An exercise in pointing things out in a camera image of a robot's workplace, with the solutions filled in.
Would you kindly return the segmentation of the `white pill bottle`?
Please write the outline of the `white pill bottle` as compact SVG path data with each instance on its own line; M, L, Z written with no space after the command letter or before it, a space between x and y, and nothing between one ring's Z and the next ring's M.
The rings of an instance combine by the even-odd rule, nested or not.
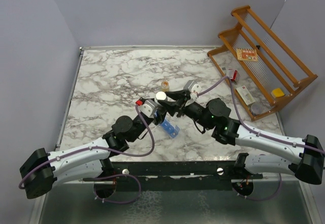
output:
M164 91L159 91L155 94L155 97L154 97L154 102L161 106L161 103L159 101L167 101L167 95Z

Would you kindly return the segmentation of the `small amber pill bottle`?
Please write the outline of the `small amber pill bottle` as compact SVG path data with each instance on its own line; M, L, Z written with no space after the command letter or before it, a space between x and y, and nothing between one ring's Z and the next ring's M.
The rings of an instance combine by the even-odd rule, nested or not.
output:
M169 83L167 81L163 81L160 88L163 92L170 91Z

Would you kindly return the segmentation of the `blue weekly pill organizer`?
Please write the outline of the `blue weekly pill organizer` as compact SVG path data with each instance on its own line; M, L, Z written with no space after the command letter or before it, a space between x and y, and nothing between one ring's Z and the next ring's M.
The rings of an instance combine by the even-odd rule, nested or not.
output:
M160 123L159 126L171 138L176 138L180 132L180 127L172 125L167 117L164 118L163 122Z

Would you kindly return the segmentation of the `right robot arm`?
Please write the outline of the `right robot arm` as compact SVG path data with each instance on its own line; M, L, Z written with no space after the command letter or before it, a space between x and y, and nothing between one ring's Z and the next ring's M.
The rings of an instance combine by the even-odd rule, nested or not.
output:
M212 130L212 138L221 144L251 147L267 153L262 156L240 154L233 166L237 178L268 172L293 175L309 184L322 183L324 150L316 136L294 138L260 130L231 118L231 109L220 98L210 100L203 107L191 99L186 90L158 92L155 101L171 116L185 115L203 129Z

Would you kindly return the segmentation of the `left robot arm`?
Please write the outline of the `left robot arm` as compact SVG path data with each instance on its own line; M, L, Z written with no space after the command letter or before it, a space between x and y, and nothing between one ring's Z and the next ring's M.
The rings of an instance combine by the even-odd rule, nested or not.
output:
M135 118L120 116L110 131L85 145L63 151L35 150L19 169L19 189L25 191L28 199L35 199L69 181L85 178L105 181L114 177L111 157L150 155L153 149L142 154L128 153L129 143L139 139L144 131L152 136L150 124L162 122L167 111L152 99L137 100L135 110Z

